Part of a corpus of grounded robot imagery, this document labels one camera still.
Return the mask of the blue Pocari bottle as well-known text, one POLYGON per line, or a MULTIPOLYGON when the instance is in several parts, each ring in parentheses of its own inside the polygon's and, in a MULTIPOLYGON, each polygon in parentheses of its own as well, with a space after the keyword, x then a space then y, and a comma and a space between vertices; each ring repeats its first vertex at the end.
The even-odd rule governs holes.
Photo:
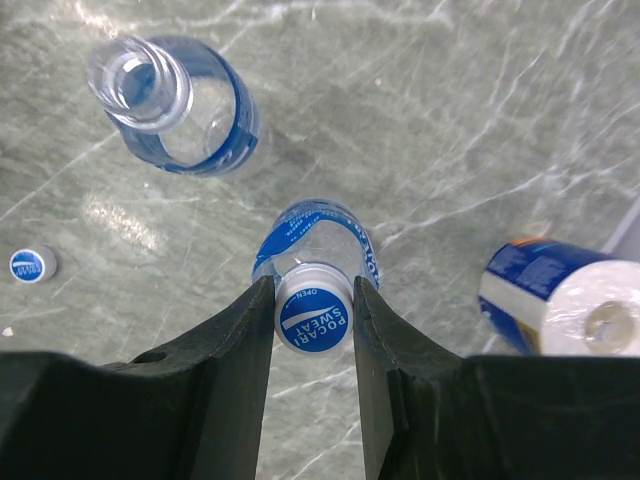
POLYGON ((373 243, 356 216, 327 199, 304 199, 285 209, 260 245, 251 279, 271 276, 280 283, 291 269, 324 263, 349 281, 361 276, 374 286, 380 275, 373 243))
POLYGON ((229 175, 263 143, 245 82, 195 38, 115 37, 91 53, 87 82, 128 150, 166 172, 229 175))

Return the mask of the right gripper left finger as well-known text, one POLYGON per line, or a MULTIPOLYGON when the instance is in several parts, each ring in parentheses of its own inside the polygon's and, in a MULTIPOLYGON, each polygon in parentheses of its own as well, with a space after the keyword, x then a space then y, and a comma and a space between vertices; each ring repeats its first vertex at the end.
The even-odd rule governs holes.
POLYGON ((128 363, 1 356, 5 479, 251 479, 273 344, 274 284, 128 363))

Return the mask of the blue bottle cap front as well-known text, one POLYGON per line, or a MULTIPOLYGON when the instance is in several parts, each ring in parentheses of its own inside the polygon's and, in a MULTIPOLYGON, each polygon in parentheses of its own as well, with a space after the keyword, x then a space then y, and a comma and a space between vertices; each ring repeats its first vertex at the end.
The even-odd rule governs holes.
POLYGON ((300 264, 279 284, 274 325, 282 343, 298 354, 336 351, 352 332, 353 286, 329 264, 300 264))

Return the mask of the blue bottle cap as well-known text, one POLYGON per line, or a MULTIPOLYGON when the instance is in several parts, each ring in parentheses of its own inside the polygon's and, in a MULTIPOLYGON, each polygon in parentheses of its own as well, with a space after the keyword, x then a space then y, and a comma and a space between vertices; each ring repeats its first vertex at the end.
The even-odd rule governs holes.
POLYGON ((57 259, 48 247, 19 249, 9 260, 9 271, 21 283, 39 283, 56 273, 57 259))
POLYGON ((282 343, 298 354, 336 351, 352 332, 353 286, 329 264, 300 264, 279 284, 274 325, 282 343))

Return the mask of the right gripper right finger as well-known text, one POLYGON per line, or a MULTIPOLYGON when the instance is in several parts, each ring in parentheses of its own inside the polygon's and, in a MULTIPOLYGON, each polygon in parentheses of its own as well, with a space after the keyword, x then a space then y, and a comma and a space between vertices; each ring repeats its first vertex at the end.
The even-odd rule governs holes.
POLYGON ((370 479, 635 479, 635 358, 462 358, 354 284, 370 479))

